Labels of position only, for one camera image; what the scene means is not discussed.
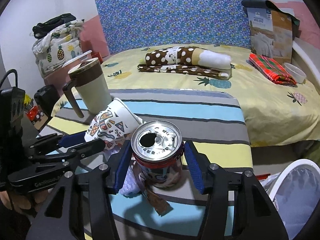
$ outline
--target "human hand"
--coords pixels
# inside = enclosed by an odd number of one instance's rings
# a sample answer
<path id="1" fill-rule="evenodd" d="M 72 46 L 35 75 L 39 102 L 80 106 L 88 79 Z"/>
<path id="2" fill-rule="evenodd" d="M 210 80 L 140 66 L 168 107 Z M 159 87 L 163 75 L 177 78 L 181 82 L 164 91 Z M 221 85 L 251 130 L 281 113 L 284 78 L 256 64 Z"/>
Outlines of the human hand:
<path id="1" fill-rule="evenodd" d="M 9 192 L 10 194 L 10 197 L 12 199 L 12 203 L 13 203 L 13 206 L 14 206 L 14 210 L 20 214 L 23 213 L 22 209 L 30 209 L 31 208 L 31 203 L 30 201 L 28 200 L 27 197 L 25 196 L 21 196 L 21 195 L 17 195 L 15 194 L 14 192 Z M 40 207 L 42 205 L 42 202 L 47 198 L 48 196 L 48 191 L 47 190 L 44 190 L 44 191 L 39 191 L 39 192 L 36 192 L 36 193 L 32 193 L 32 196 L 36 202 L 36 206 L 34 207 L 35 210 L 38 212 L 40 210 Z M 10 203 L 10 198 L 8 196 L 8 193 L 6 191 L 3 191 L 3 192 L 0 192 L 0 199 L 3 203 L 3 205 L 12 210 L 12 206 L 11 206 L 11 203 Z"/>

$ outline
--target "pink wall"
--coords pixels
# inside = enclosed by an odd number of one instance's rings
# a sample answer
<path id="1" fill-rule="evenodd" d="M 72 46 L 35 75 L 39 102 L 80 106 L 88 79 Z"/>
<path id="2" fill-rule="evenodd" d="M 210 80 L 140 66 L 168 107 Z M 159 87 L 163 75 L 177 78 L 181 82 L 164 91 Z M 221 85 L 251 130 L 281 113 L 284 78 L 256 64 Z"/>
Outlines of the pink wall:
<path id="1" fill-rule="evenodd" d="M 300 39 L 320 49 L 320 28 L 305 3 L 289 1 L 287 3 L 275 3 L 275 5 L 278 8 L 292 8 L 294 16 L 300 20 Z"/>
<path id="2" fill-rule="evenodd" d="M 100 52 L 102 57 L 110 55 L 99 15 L 84 22 L 83 27 L 84 29 L 80 34 L 82 51 L 92 50 L 92 52 Z"/>

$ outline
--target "can opening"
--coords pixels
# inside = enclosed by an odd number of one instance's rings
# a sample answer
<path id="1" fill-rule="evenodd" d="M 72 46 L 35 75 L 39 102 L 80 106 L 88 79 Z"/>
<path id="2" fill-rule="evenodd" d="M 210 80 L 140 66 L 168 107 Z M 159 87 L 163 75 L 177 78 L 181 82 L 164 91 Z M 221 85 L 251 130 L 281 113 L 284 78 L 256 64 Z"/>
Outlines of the can opening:
<path id="1" fill-rule="evenodd" d="M 155 144 L 156 133 L 147 133 L 143 135 L 140 139 L 140 144 L 143 147 L 151 147 Z"/>

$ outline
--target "blue gripper pad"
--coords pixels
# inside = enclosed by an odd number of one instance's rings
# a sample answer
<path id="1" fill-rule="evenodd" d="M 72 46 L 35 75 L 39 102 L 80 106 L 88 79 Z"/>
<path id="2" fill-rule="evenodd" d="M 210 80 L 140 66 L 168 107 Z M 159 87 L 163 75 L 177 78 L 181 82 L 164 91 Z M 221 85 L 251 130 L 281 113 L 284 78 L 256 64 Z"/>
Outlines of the blue gripper pad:
<path id="1" fill-rule="evenodd" d="M 198 151 L 196 150 L 196 147 L 194 146 L 194 144 L 190 141 L 187 141 L 184 145 L 184 156 L 188 164 L 188 169 L 190 171 L 193 184 L 195 185 L 196 189 L 200 192 L 200 194 L 203 194 L 204 182 L 202 178 L 202 171 L 196 159 L 197 154 L 198 154 Z"/>
<path id="2" fill-rule="evenodd" d="M 117 194 L 123 187 L 124 179 L 127 175 L 128 167 L 132 157 L 131 141 L 126 140 L 120 151 L 110 156 L 107 164 L 110 167 L 110 174 L 107 177 L 107 186 L 111 190 L 110 194 Z"/>
<path id="3" fill-rule="evenodd" d="M 81 143 L 85 143 L 85 140 L 84 140 L 85 132 L 86 131 L 82 131 L 82 132 L 63 136 L 59 141 L 59 146 L 69 148 Z"/>

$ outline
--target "brown mug handle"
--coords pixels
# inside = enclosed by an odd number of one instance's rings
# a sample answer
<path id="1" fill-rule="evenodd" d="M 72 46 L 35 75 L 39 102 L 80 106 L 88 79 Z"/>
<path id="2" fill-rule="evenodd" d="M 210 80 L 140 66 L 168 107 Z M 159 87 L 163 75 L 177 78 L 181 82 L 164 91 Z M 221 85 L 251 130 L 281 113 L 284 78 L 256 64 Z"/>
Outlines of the brown mug handle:
<path id="1" fill-rule="evenodd" d="M 75 96 L 73 95 L 71 89 L 76 85 L 76 80 L 71 79 L 67 83 L 64 84 L 62 91 L 65 94 L 66 98 L 68 99 L 69 103 L 71 104 L 73 110 L 76 112 L 77 116 L 80 118 L 84 118 L 84 114 L 82 113 Z"/>

